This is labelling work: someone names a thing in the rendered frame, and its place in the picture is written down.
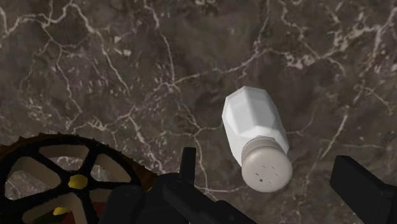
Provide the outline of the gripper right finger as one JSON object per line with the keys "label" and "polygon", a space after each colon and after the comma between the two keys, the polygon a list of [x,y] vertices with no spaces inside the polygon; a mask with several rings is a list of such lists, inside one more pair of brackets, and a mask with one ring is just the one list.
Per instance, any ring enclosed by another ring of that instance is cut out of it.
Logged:
{"label": "gripper right finger", "polygon": [[382,182],[352,157],[335,157],[330,186],[364,224],[397,224],[397,186]]}

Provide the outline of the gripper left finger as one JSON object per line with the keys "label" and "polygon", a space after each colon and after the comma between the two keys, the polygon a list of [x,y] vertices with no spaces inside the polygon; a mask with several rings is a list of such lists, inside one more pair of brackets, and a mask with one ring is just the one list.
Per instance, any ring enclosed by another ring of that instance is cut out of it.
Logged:
{"label": "gripper left finger", "polygon": [[178,173],[157,177],[149,191],[123,184],[111,191],[102,224],[256,224],[224,200],[194,187],[196,149],[183,149]]}

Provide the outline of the white salt shaker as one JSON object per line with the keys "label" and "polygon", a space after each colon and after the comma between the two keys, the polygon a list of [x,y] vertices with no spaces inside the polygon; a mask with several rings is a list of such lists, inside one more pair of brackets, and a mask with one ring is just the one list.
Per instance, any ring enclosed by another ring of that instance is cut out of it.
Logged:
{"label": "white salt shaker", "polygon": [[266,90],[244,86],[225,98],[222,120],[242,178],[258,192],[276,192],[293,174],[289,143]]}

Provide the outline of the black spoked wheel object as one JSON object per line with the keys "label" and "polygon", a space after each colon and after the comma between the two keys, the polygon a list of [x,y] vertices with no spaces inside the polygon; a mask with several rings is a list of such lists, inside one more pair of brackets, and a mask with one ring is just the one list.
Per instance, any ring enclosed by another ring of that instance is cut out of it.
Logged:
{"label": "black spoked wheel object", "polygon": [[[5,196],[5,183],[25,171],[46,183],[49,190],[16,200]],[[98,224],[96,202],[107,201],[122,185],[148,191],[157,174],[95,139],[72,134],[20,137],[0,144],[0,224],[29,224],[58,207],[70,209],[75,224]]]}

